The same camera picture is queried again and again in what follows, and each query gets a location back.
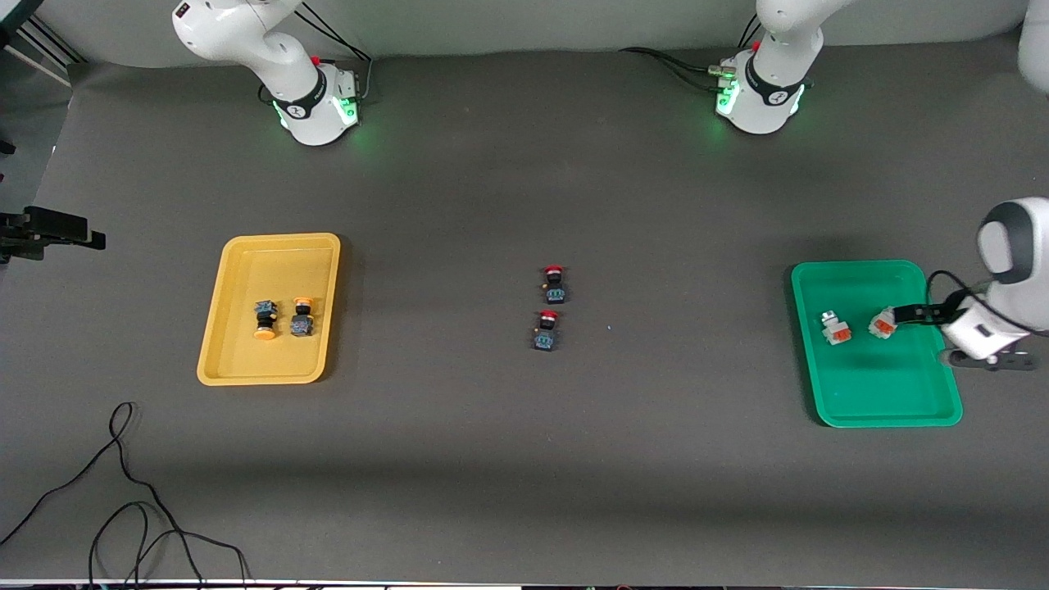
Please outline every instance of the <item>connector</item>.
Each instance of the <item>connector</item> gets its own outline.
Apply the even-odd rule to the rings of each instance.
[[[735,68],[727,65],[708,65],[707,76],[713,76],[715,78],[723,78],[726,80],[735,80]]]

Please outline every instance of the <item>orange component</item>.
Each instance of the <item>orange component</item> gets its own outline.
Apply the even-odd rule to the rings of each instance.
[[[874,326],[877,328],[878,330],[880,330],[882,332],[882,334],[892,334],[892,333],[896,332],[896,326],[890,324],[889,322],[886,322],[883,319],[879,319],[879,320],[875,321],[874,322]]]

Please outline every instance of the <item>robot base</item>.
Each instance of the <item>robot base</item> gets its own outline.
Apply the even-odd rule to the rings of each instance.
[[[309,117],[293,119],[277,109],[280,124],[300,144],[322,146],[338,140],[358,122],[357,79],[330,64],[318,66],[327,80],[327,94],[314,107]]]
[[[805,92],[805,86],[782,105],[769,106],[762,96],[747,83],[742,72],[746,70],[747,62],[754,56],[750,49],[740,51],[731,58],[722,60],[723,67],[734,67],[740,75],[732,84],[718,97],[714,112],[728,119],[741,130],[755,135],[764,135],[776,131],[787,123],[792,114],[797,112],[798,101]]]
[[[1035,371],[1039,358],[1019,351],[1000,351],[985,359],[975,359],[958,349],[947,349],[940,353],[940,362],[958,368],[983,368],[997,371]]]

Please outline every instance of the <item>yellow tray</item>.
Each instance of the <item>yellow tray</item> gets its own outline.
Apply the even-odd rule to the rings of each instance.
[[[208,326],[197,362],[205,385],[291,385],[324,373],[339,270],[339,237],[330,233],[244,235],[222,249]],[[313,336],[292,336],[296,297],[314,300]],[[280,312],[273,340],[253,336],[255,302]]]

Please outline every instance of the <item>plastic tray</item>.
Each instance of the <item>plastic tray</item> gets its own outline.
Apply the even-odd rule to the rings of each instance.
[[[952,426],[962,401],[940,363],[940,332],[901,325],[882,340],[871,319],[890,305],[923,301],[925,276],[907,260],[805,262],[791,273],[816,412],[838,428]],[[834,311],[853,337],[832,346],[820,315]]]
[[[247,235],[222,249],[204,333],[197,378],[205,385],[309,383],[324,372],[339,237],[330,233]],[[292,336],[293,300],[312,297],[313,336]],[[272,299],[280,315],[273,340],[257,340],[255,302]]]

